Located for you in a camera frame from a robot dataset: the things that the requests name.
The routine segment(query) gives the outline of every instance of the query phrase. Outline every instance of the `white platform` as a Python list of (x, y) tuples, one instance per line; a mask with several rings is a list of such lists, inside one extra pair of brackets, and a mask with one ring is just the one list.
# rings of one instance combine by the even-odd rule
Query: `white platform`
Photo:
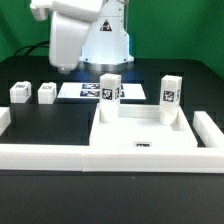
[[(137, 109), (129, 110), (128, 107), (129, 105), (124, 107), (122, 112), (128, 117), (148, 116), (147, 109), (139, 114)], [(191, 136), (187, 121), (181, 119), (182, 112), (179, 115), (179, 119), (183, 121), (179, 122), (179, 131), (189, 132)], [(224, 173), (224, 148), (194, 148), (195, 140), (191, 139), (192, 145), (189, 146), (144, 148), (110, 144), (104, 146), (0, 144), (0, 169)]]
[(197, 141), (180, 107), (175, 125), (161, 124), (159, 114), (157, 105), (121, 104), (118, 119), (104, 123), (100, 120), (98, 104), (90, 134), (90, 145), (197, 147)]

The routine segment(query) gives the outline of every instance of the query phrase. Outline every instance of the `black table surface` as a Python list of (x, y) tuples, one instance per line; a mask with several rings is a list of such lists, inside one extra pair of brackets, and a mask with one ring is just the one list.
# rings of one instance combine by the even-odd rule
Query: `black table surface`
[[(10, 106), (12, 123), (0, 143), (88, 145), (97, 101), (62, 99), (38, 105), (37, 90), (43, 82), (56, 82), (58, 90), (63, 82), (99, 82), (104, 73), (78, 68), (62, 75), (47, 57), (3, 61), (0, 106)], [(224, 131), (224, 80), (203, 63), (137, 59), (116, 74), (123, 83), (141, 83), (147, 98), (123, 103), (144, 104), (159, 104), (163, 76), (182, 76), (181, 106), (190, 125), (194, 111), (203, 110)], [(9, 89), (17, 81), (32, 83), (27, 104), (10, 104)], [(224, 223), (223, 174), (1, 170), (0, 192), (2, 224)]]

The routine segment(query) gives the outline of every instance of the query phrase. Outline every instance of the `white rectangular block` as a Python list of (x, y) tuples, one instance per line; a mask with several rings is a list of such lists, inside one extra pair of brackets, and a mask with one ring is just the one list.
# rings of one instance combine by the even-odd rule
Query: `white rectangular block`
[(38, 90), (38, 102), (39, 104), (53, 104), (57, 96), (56, 83), (43, 83)]
[(160, 122), (164, 125), (176, 123), (180, 105), (182, 77), (166, 75), (161, 82)]
[(100, 77), (100, 114), (103, 122), (111, 122), (118, 117), (120, 92), (120, 75), (107, 73)]
[(194, 113), (193, 127), (206, 147), (224, 148), (224, 135), (205, 111)]
[(26, 103), (31, 94), (32, 92), (30, 82), (17, 82), (10, 89), (10, 101), (11, 103)]
[(161, 82), (160, 111), (174, 113), (180, 105), (182, 77), (166, 75)]
[(11, 123), (9, 107), (0, 107), (0, 136)]

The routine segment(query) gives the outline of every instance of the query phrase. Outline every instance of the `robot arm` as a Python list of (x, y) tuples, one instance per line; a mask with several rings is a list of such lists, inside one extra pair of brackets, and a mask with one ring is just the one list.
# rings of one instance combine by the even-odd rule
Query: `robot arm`
[(53, 11), (50, 63), (62, 73), (76, 68), (90, 27), (107, 0), (32, 0), (36, 20), (45, 20)]

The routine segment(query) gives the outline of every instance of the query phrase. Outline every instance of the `white foam piece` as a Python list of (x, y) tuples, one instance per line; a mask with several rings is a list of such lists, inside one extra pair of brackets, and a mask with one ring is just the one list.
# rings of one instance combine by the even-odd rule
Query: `white foam piece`
[(83, 146), (0, 145), (0, 169), (82, 171)]
[(160, 111), (176, 113), (180, 104), (182, 77), (166, 75), (161, 81)]
[(106, 73), (100, 77), (100, 119), (113, 122), (118, 117), (121, 76)]
[(223, 150), (116, 147), (83, 151), (84, 172), (223, 173)]
[(205, 111), (194, 113), (193, 127), (206, 147), (224, 148), (224, 135)]
[(11, 123), (9, 107), (0, 107), (0, 136)]
[(38, 103), (39, 104), (53, 104), (57, 96), (56, 83), (43, 83), (38, 90)]
[(17, 82), (9, 92), (11, 103), (26, 103), (32, 94), (31, 83), (27, 81)]

